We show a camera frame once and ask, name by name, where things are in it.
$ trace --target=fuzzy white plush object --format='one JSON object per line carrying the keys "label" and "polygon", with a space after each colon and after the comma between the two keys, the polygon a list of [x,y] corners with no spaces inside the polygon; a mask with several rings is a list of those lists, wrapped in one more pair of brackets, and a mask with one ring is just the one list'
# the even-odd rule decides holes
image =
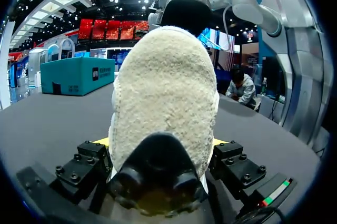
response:
{"label": "fuzzy white plush object", "polygon": [[219,94],[210,57],[196,37],[172,26],[146,34],[124,60],[112,99],[109,150],[117,171],[145,137],[169,132],[201,178],[213,152]]}

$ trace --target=white column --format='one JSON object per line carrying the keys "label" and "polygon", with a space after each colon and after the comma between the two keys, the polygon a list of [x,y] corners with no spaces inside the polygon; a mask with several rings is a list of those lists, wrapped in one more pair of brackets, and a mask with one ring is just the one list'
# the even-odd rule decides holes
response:
{"label": "white column", "polygon": [[0,102],[2,109],[11,105],[8,92],[7,64],[9,44],[13,33],[15,22],[7,22],[0,41]]}

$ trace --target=teal box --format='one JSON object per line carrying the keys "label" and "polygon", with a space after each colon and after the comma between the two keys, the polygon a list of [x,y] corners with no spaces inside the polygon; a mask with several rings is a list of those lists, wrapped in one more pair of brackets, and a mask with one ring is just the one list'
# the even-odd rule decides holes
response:
{"label": "teal box", "polygon": [[115,61],[110,59],[75,57],[40,65],[43,93],[84,96],[112,83]]}

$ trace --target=yellow tape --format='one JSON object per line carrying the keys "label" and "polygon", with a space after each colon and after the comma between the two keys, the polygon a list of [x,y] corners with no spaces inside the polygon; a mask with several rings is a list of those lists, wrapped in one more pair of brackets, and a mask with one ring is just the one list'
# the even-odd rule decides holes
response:
{"label": "yellow tape", "polygon": [[[98,140],[98,141],[92,141],[93,143],[100,143],[102,145],[106,145],[107,147],[109,147],[109,138],[103,138],[101,140]],[[220,143],[228,143],[226,141],[221,141],[221,140],[218,140],[216,138],[213,139],[213,145],[219,145]]]}

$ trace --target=gray jacket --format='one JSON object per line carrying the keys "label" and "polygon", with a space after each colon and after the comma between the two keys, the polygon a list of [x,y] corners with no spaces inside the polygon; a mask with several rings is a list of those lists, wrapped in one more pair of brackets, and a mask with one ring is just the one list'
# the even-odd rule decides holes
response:
{"label": "gray jacket", "polygon": [[231,97],[235,94],[239,97],[238,102],[243,105],[255,106],[255,85],[251,77],[244,74],[243,84],[240,88],[236,88],[233,81],[231,81],[230,86],[226,91],[226,96]]}

